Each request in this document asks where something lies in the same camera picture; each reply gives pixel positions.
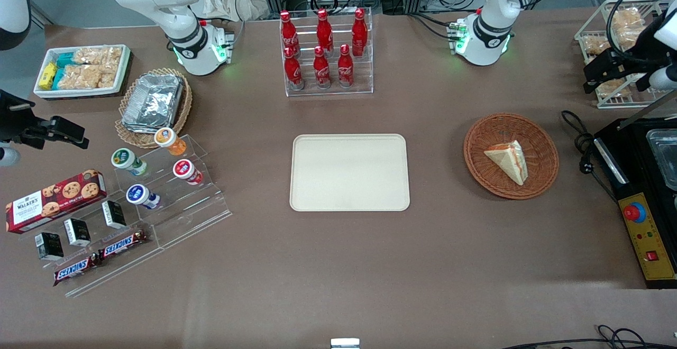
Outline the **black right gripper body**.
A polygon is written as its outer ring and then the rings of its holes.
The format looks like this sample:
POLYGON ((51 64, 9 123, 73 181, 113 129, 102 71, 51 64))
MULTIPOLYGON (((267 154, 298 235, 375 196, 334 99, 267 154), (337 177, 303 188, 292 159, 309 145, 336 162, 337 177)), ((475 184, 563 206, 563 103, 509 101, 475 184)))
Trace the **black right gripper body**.
POLYGON ((27 129, 40 126, 40 118, 32 111, 35 103, 1 90, 1 140, 17 139, 27 129))

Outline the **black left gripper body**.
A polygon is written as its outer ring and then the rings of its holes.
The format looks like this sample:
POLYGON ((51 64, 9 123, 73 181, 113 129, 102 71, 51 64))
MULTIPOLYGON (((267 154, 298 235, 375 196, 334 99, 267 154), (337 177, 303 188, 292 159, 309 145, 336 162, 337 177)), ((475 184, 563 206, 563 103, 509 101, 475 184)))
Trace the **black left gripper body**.
POLYGON ((648 25, 640 25, 638 22, 628 25, 624 22, 614 24, 617 45, 623 52, 619 58, 620 74, 639 74, 662 67, 662 44, 654 38, 662 23, 662 19, 653 19, 648 25))

